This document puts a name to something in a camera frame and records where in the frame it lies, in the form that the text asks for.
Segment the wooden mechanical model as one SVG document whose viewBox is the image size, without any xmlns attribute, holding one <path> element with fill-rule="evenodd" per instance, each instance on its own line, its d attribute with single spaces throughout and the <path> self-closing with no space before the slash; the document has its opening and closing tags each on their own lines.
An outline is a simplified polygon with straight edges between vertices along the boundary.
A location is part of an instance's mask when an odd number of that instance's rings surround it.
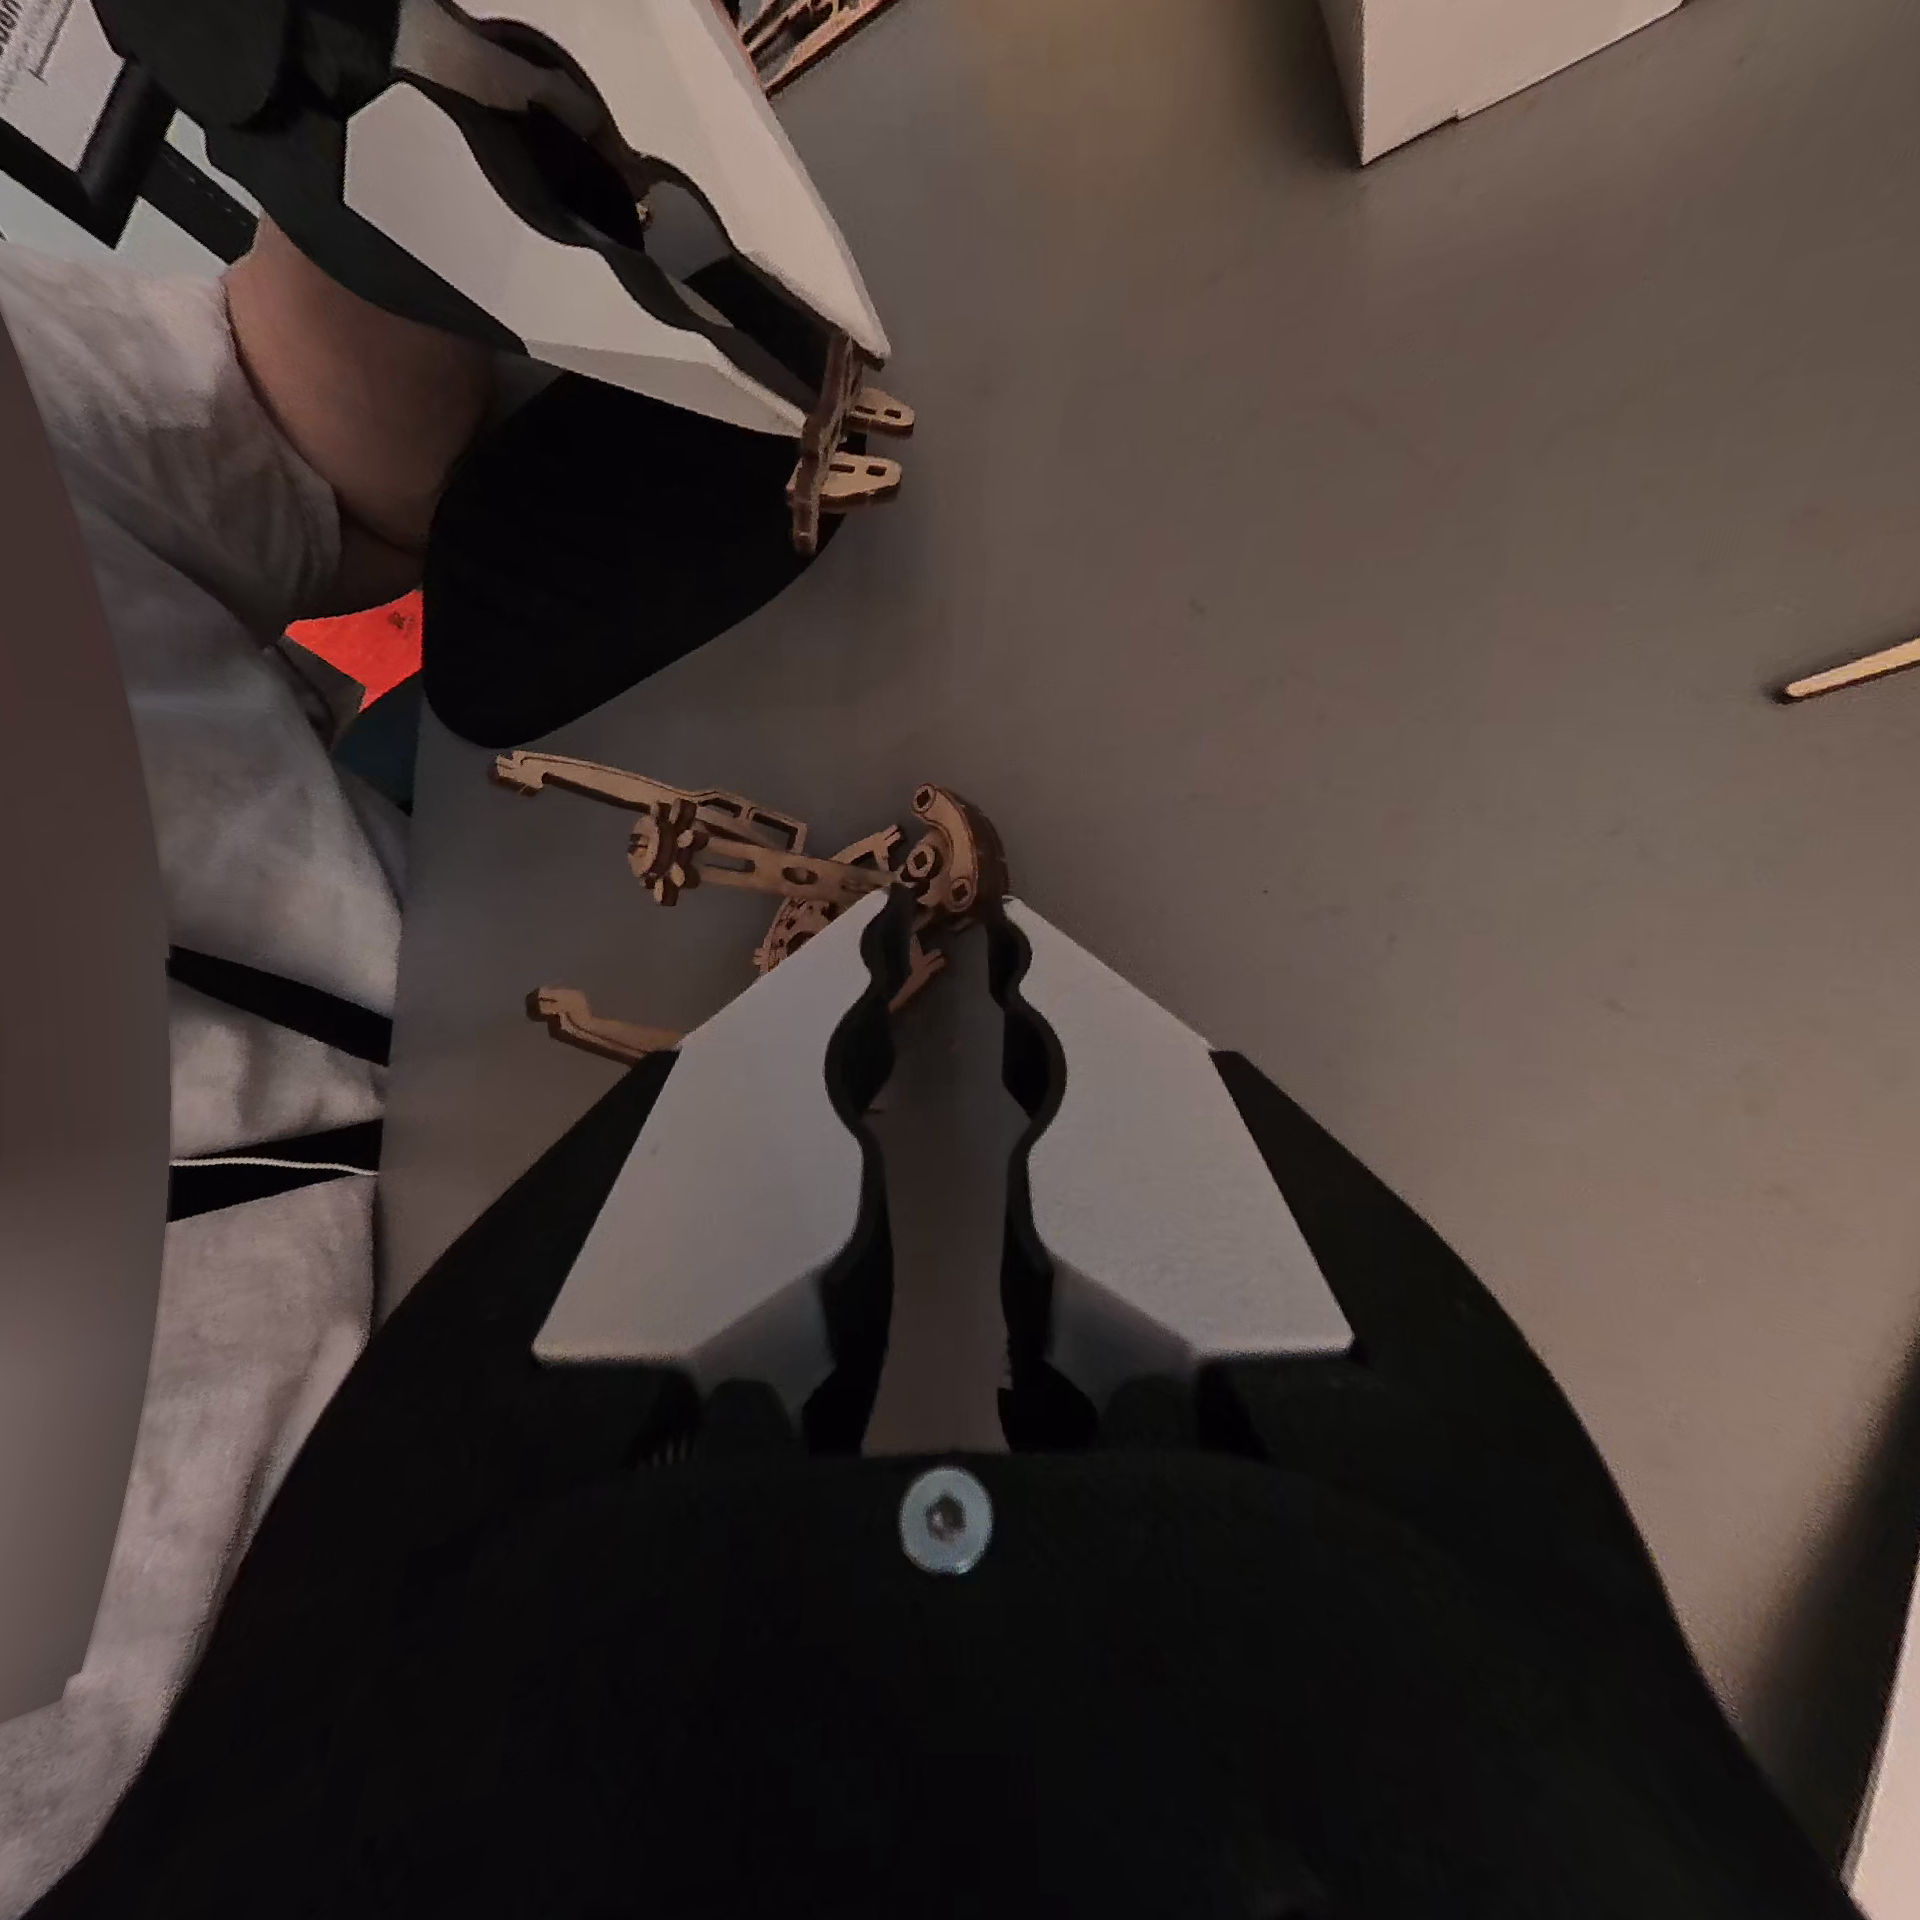
<svg viewBox="0 0 1920 1920">
<path fill-rule="evenodd" d="M 940 784 L 914 791 L 914 840 L 887 825 L 823 855 L 809 849 L 800 818 L 728 789 L 681 789 L 601 761 L 529 750 L 499 753 L 489 774 L 524 798 L 562 789 L 627 809 L 631 873 L 662 905 L 706 884 L 777 898 L 753 958 L 756 975 L 775 972 L 865 895 L 910 895 L 908 964 L 890 998 L 892 1015 L 946 969 L 942 938 L 980 924 L 1011 893 L 998 826 L 972 800 Z"/>
</svg>

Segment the laser-cut wooden parts sheet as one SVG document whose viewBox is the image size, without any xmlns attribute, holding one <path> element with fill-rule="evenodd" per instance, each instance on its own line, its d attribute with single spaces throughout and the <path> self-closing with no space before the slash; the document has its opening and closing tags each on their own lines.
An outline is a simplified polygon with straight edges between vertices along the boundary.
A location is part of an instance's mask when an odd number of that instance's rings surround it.
<svg viewBox="0 0 1920 1920">
<path fill-rule="evenodd" d="M 726 1 L 768 97 L 895 1 Z"/>
</svg>

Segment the red card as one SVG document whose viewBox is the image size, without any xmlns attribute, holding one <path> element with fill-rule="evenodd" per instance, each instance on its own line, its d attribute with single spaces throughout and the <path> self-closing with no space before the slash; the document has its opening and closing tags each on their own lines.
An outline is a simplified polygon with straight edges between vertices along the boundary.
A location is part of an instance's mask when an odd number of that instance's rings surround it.
<svg viewBox="0 0 1920 1920">
<path fill-rule="evenodd" d="M 423 594 L 414 590 L 379 607 L 300 618 L 287 638 L 356 684 L 362 709 L 371 709 L 420 674 Z"/>
</svg>

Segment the white cardboard box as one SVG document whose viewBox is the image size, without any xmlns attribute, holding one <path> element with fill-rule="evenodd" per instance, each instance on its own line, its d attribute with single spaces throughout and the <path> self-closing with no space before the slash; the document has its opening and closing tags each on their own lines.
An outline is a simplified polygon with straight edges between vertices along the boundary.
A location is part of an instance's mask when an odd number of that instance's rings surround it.
<svg viewBox="0 0 1920 1920">
<path fill-rule="evenodd" d="M 1358 161 L 1539 84 L 1675 1 L 1321 1 Z"/>
</svg>

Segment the person's left forearm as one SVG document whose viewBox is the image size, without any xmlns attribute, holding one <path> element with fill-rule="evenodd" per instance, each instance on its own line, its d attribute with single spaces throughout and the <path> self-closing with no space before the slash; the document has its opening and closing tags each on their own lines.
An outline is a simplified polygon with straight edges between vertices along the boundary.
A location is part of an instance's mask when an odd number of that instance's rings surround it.
<svg viewBox="0 0 1920 1920">
<path fill-rule="evenodd" d="M 344 576 L 418 576 L 447 484 L 497 400 L 489 348 L 404 320 L 328 277 L 264 215 L 225 277 L 248 380 L 335 493 Z"/>
</svg>

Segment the small wooden model part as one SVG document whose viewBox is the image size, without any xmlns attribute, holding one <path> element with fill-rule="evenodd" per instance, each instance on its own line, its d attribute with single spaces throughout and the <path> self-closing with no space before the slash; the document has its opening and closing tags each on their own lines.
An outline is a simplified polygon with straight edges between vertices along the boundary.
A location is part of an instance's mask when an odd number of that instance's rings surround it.
<svg viewBox="0 0 1920 1920">
<path fill-rule="evenodd" d="M 844 329 L 828 336 L 823 382 L 803 432 L 800 457 L 786 480 L 792 544 L 806 557 L 819 553 L 823 524 L 854 508 L 895 495 L 904 469 L 870 448 L 849 448 L 849 434 L 905 439 L 918 412 L 870 382 L 872 356 Z"/>
</svg>

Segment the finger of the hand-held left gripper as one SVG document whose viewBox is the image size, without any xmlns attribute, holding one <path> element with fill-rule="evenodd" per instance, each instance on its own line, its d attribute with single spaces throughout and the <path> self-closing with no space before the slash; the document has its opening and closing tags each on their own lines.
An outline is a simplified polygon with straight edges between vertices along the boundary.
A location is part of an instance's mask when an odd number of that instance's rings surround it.
<svg viewBox="0 0 1920 1920">
<path fill-rule="evenodd" d="M 755 434 L 803 434 L 812 396 L 768 352 L 636 247 L 524 221 L 418 86 L 390 86 L 347 122 L 345 202 L 531 358 Z"/>
<path fill-rule="evenodd" d="M 844 233 L 719 5 L 401 5 L 394 81 L 464 130 L 524 221 L 648 253 L 777 360 L 775 332 L 681 273 L 695 239 L 808 336 L 892 345 Z"/>
</svg>

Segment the thin wooden stick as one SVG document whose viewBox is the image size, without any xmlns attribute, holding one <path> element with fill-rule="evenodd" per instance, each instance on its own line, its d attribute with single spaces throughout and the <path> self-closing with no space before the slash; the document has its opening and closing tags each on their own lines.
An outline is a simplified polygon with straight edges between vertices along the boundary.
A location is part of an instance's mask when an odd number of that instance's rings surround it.
<svg viewBox="0 0 1920 1920">
<path fill-rule="evenodd" d="M 1802 678 L 1791 678 L 1774 689 L 1779 704 L 1811 704 L 1833 697 L 1848 688 L 1860 688 L 1915 672 L 1920 663 L 1920 638 L 1897 640 L 1866 655 L 1824 665 Z"/>
</svg>

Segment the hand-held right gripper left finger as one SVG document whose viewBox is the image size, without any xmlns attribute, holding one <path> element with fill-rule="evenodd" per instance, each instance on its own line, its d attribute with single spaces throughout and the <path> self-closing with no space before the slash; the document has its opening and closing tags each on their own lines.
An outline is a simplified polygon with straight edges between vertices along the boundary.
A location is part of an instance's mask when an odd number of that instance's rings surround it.
<svg viewBox="0 0 1920 1920">
<path fill-rule="evenodd" d="M 865 895 L 680 1044 L 545 1325 L 543 1362 L 768 1384 L 855 1453 L 895 1304 L 866 1110 L 895 1068 L 908 893 Z"/>
</svg>

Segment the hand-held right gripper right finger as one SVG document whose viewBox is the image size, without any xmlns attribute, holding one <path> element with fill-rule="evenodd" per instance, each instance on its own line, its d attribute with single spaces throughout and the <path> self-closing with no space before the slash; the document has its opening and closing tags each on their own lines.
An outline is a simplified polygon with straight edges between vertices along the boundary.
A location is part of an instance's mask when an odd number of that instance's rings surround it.
<svg viewBox="0 0 1920 1920">
<path fill-rule="evenodd" d="M 1079 1448 L 1142 1378 L 1354 1350 L 1211 1044 L 1012 895 L 993 918 L 1012 1448 Z"/>
</svg>

